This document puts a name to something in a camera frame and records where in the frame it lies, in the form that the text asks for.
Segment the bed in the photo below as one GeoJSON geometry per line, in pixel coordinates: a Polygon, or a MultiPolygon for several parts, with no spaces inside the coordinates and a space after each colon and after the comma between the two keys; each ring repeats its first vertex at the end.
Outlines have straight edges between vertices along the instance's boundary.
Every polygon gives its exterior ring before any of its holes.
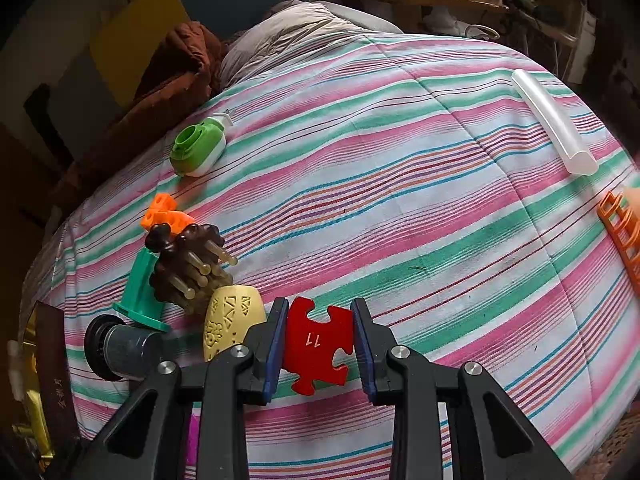
{"type": "MultiPolygon", "coordinates": [[[[638,301],[594,210],[638,177],[616,139],[558,79],[493,43],[351,24],[287,36],[261,56],[235,47],[228,86],[98,188],[25,279],[23,308],[42,300],[64,310],[82,436],[129,392],[91,372],[84,331],[113,314],[143,246],[140,218],[168,192],[220,227],[239,257],[235,282],[257,287],[267,310],[278,296],[305,296],[316,302],[311,317],[327,319],[328,305],[366,298],[376,322],[430,360],[482,363],[577,468],[640,384],[638,301]],[[510,83],[517,68],[568,111],[596,174],[566,172],[510,83]],[[226,110],[234,126],[222,158],[201,178],[177,177],[174,137],[226,110]]],[[[162,320],[169,357],[201,360],[201,321],[170,304],[162,320]]],[[[273,402],[246,412],[252,478],[388,478],[393,411],[367,402],[353,355],[338,360],[350,367],[346,386],[301,397],[282,371],[273,402]]]]}

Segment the metal screw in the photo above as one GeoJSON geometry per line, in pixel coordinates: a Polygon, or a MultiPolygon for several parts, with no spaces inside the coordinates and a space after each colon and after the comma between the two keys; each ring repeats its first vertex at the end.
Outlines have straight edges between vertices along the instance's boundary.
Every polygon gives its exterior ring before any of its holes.
{"type": "Polygon", "coordinates": [[[236,345],[231,347],[231,355],[233,357],[245,357],[249,355],[249,349],[244,345],[236,345]]]}
{"type": "Polygon", "coordinates": [[[397,345],[391,349],[391,355],[398,359],[405,359],[409,357],[411,351],[404,345],[397,345]]]}
{"type": "Polygon", "coordinates": [[[158,371],[162,375],[169,375],[175,372],[175,363],[173,361],[162,361],[158,365],[158,371]]]}
{"type": "Polygon", "coordinates": [[[465,363],[465,372],[469,375],[480,375],[482,373],[482,365],[475,361],[465,363]]]}

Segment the red puzzle piece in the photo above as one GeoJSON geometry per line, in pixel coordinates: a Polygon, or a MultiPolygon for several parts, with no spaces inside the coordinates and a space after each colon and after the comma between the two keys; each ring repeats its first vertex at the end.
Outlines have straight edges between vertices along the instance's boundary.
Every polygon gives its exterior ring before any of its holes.
{"type": "Polygon", "coordinates": [[[282,367],[300,375],[291,389],[301,395],[313,395],[313,380],[344,385],[349,368],[341,364],[334,368],[335,351],[342,348],[353,352],[353,320],[351,310],[330,306],[331,321],[318,323],[306,314],[315,307],[307,298],[296,298],[289,309],[282,367]]]}

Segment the yellow textured egg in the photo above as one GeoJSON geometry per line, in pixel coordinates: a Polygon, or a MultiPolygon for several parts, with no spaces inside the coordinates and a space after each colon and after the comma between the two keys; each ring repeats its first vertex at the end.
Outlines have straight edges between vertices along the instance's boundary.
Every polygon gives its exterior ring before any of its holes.
{"type": "Polygon", "coordinates": [[[249,327],[266,321],[264,304],[255,287],[229,285],[217,288],[207,309],[202,352],[211,361],[227,348],[244,341],[249,327]]]}

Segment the green plastic stand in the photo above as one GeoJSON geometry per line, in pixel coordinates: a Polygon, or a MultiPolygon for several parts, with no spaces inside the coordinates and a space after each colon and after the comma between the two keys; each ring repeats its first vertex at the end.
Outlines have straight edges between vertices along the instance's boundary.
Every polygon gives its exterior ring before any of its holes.
{"type": "Polygon", "coordinates": [[[156,254],[146,247],[140,249],[129,273],[122,299],[113,304],[113,309],[145,326],[169,332],[171,326],[160,321],[164,303],[156,300],[153,287],[149,285],[149,276],[154,271],[156,261],[156,254]]]}

